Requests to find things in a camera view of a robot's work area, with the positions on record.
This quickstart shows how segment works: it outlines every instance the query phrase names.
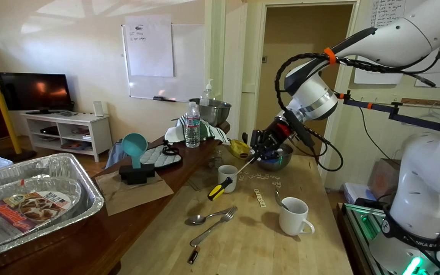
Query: whiteboard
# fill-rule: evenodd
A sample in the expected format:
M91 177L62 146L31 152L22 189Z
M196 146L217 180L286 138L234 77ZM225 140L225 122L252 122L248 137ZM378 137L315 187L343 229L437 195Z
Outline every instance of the whiteboard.
M158 94L176 100L199 97L205 88L205 27L201 24L173 24L175 76L136 76L130 67L138 59L127 42L127 25L123 25L124 54L130 97L153 99Z

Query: orange tape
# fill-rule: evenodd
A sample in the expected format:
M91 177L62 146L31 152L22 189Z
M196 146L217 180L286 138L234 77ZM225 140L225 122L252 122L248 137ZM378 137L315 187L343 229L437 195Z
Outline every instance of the orange tape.
M338 56L337 53L333 53L333 50L330 47L324 48L327 58L329 58L329 64L337 64L338 62Z

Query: green light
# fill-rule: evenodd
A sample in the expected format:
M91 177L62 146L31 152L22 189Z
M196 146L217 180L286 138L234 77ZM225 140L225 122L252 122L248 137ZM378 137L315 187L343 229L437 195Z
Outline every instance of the green light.
M413 275L416 268L419 268L419 264L422 262L421 256L413 258L413 261L407 265L404 275Z

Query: food in tray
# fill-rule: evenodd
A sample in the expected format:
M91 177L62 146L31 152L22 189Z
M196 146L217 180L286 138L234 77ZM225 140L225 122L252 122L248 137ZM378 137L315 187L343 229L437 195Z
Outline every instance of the food in tray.
M57 218L71 207L69 195L58 190L13 193L0 200L0 216L22 232Z

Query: bowl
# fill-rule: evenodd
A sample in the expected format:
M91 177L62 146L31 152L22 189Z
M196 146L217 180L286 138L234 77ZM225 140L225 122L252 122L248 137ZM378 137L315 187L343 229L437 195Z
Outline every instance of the bowl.
M292 158L294 148L288 143L282 143L277 151L268 152L262 160L259 160L259 166L266 171L280 171L283 169Z
M210 105L201 105L201 116L210 125L220 125L227 120L231 111L231 103L211 99Z

